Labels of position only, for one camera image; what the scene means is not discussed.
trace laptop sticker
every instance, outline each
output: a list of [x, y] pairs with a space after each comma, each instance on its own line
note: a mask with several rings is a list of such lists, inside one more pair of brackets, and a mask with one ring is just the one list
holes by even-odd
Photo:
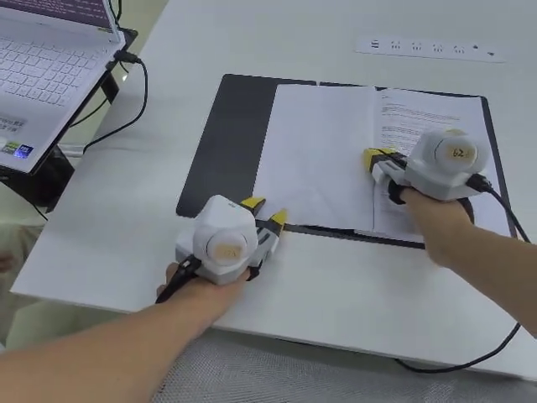
[[14, 141], [10, 141], [9, 143], [7, 143], [6, 145], [3, 146], [2, 152], [5, 153], [5, 154], [13, 155], [13, 154], [15, 154], [15, 151], [17, 151], [19, 145], [20, 145], [19, 143], [15, 143]]
[[0, 137], [10, 137], [22, 130], [26, 119], [0, 113]]
[[18, 147], [14, 155], [17, 158], [22, 158], [23, 160], [26, 160], [33, 150], [34, 150], [34, 147], [30, 147], [29, 145], [23, 144], [20, 147]]

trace laptop screen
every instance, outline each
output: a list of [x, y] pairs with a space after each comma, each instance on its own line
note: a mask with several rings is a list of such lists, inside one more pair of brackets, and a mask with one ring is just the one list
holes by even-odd
[[0, 0], [0, 7], [111, 29], [102, 0]]

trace laptop keyboard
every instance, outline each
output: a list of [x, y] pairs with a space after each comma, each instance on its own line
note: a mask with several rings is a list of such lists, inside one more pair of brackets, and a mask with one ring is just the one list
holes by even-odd
[[63, 107], [106, 53], [0, 37], [0, 93]]

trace laptop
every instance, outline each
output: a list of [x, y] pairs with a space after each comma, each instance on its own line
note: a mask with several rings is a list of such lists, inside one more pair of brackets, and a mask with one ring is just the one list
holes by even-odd
[[107, 0], [0, 0], [0, 165], [34, 173], [124, 46]]

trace orange label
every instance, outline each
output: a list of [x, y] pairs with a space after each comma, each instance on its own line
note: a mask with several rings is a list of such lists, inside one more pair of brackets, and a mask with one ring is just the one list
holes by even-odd
[[221, 243], [215, 248], [216, 259], [239, 259], [241, 257], [242, 248], [237, 245]]
[[449, 160], [456, 160], [456, 161], [468, 161], [473, 160], [476, 156], [476, 150], [474, 148], [468, 148], [468, 147], [448, 147], [447, 148], [447, 158]]

